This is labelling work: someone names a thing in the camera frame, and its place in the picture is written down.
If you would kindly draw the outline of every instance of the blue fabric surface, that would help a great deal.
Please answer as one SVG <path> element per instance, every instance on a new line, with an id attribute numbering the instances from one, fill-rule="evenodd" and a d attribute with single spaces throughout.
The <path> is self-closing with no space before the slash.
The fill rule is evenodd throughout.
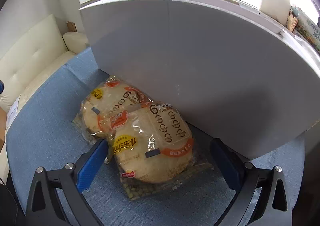
<path id="1" fill-rule="evenodd" d="M 32 96 L 11 125 L 6 138 L 12 180 L 25 210 L 29 187 L 38 166 L 47 170 L 75 162 L 89 150 L 87 142 L 71 121 L 81 101 L 108 75 L 99 70 L 91 49 L 58 69 Z M 191 128 L 203 149 L 210 137 Z M 285 174 L 293 207 L 299 193 L 303 165 L 303 135 L 252 161 L 256 167 L 280 165 Z M 228 189 L 216 169 L 198 174 L 177 190 L 130 201 L 123 191 L 115 162 L 102 165 L 89 190 L 83 192 L 104 225 L 213 225 L 231 201 Z M 66 214 L 78 225 L 59 192 Z M 241 222 L 245 225 L 258 198 L 258 191 Z"/>

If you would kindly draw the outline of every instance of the sofa cushion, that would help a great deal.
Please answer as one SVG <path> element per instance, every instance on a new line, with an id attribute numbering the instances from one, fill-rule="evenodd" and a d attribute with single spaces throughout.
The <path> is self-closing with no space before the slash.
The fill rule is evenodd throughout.
<path id="1" fill-rule="evenodd" d="M 64 65 L 69 59 L 71 59 L 75 54 L 71 51 L 67 51 L 56 60 L 54 60 L 46 69 L 44 69 L 36 78 L 33 79 L 31 83 L 25 88 L 21 93 L 17 113 L 22 109 L 25 103 L 30 99 L 30 97 L 36 92 L 36 90 L 55 72 L 58 68 Z"/>
<path id="2" fill-rule="evenodd" d="M 53 15 L 24 33 L 0 59 L 0 80 L 4 83 L 0 106 L 4 111 L 8 112 L 30 82 L 66 51 Z"/>
<path id="3" fill-rule="evenodd" d="M 22 109 L 25 103 L 30 99 L 30 97 L 36 92 L 36 90 L 55 72 L 59 67 L 64 65 L 69 59 L 71 59 L 75 54 L 71 51 L 67 51 L 57 59 L 55 59 L 46 69 L 44 69 L 40 74 L 34 78 L 31 83 L 25 88 L 21 93 L 17 113 Z M 7 181 L 9 172 L 9 164 L 7 158 L 6 145 L 0 149 L 0 177 L 4 182 Z"/>
<path id="4" fill-rule="evenodd" d="M 82 52 L 89 46 L 87 36 L 79 32 L 67 32 L 63 34 L 63 40 L 67 45 L 69 51 L 76 54 Z"/>

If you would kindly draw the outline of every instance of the cardboard box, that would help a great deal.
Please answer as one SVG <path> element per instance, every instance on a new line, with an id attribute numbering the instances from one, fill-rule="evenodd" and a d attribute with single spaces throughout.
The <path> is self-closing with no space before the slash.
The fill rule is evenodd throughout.
<path id="1" fill-rule="evenodd" d="M 68 21 L 67 27 L 68 27 L 68 31 L 77 32 L 76 24 L 74 24 L 73 22 Z"/>
<path id="2" fill-rule="evenodd" d="M 7 113 L 0 107 L 0 151 L 4 144 L 6 122 L 7 122 Z"/>

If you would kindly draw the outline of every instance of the plastic wrapper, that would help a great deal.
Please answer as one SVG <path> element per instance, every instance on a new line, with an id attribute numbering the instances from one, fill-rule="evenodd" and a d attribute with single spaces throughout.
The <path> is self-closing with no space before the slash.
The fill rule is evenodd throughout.
<path id="1" fill-rule="evenodd" d="M 122 111 L 130 105 L 150 101 L 139 89 L 110 76 L 82 101 L 80 112 L 73 123 L 80 128 L 87 141 L 94 144 L 97 138 L 108 136 L 108 131 L 101 127 L 103 116 Z"/>
<path id="2" fill-rule="evenodd" d="M 128 106 L 114 116 L 104 116 L 101 126 L 109 132 L 109 152 L 131 200 L 175 189 L 211 166 L 199 154 L 186 122 L 169 104 Z"/>

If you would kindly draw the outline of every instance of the white board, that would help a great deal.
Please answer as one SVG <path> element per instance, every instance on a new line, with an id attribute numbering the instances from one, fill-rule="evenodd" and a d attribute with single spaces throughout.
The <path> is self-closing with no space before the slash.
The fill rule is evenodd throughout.
<path id="1" fill-rule="evenodd" d="M 81 15 L 100 69 L 176 106 L 248 158 L 320 118 L 320 79 L 311 67 L 280 36 L 230 12 L 127 0 L 83 8 Z"/>

